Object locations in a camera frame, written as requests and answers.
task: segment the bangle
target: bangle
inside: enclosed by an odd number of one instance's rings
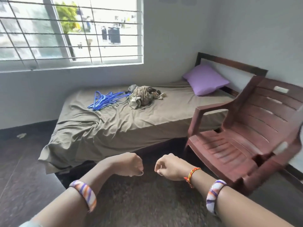
[[[219,192],[221,191],[221,189],[224,186],[226,186],[226,182],[224,182],[223,180],[217,180],[211,186],[211,188],[207,194],[206,207],[207,207],[207,210],[210,211],[213,215],[217,215],[216,212],[214,211],[214,205],[218,198]]]
[[[193,187],[194,187],[194,186],[191,184],[190,181],[191,181],[191,176],[192,176],[192,174],[193,174],[196,170],[201,170],[201,168],[199,168],[199,167],[193,168],[193,169],[191,170],[191,172],[189,173],[188,178],[187,178],[187,177],[184,177],[184,179],[189,183],[190,188],[193,188]]]
[[[93,190],[89,187],[89,185],[79,180],[75,180],[69,185],[69,187],[75,188],[83,196],[89,207],[89,212],[92,212],[96,207],[97,199],[96,199],[96,195],[94,194]]]

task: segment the chair backrest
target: chair backrest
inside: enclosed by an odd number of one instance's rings
[[[283,141],[292,142],[303,123],[303,88],[254,76],[235,99],[222,125],[268,155]]]

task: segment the pillow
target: pillow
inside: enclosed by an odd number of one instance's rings
[[[212,93],[216,89],[229,84],[229,81],[207,64],[194,67],[183,75],[197,96]]]

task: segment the mattress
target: mattress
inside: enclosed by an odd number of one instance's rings
[[[152,86],[166,93],[145,109],[132,109],[125,98],[116,106],[93,112],[95,91],[102,94],[128,89],[95,87],[70,95],[62,108],[58,123],[39,157],[46,173],[66,171],[86,160],[100,161],[108,156],[133,152],[172,138],[187,136],[191,118],[198,106],[229,102],[232,96],[217,90],[206,96],[196,96],[186,81]],[[201,131],[220,127],[226,110],[208,112],[203,116]]]

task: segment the window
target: window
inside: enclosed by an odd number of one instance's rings
[[[143,0],[0,0],[0,71],[143,62]]]

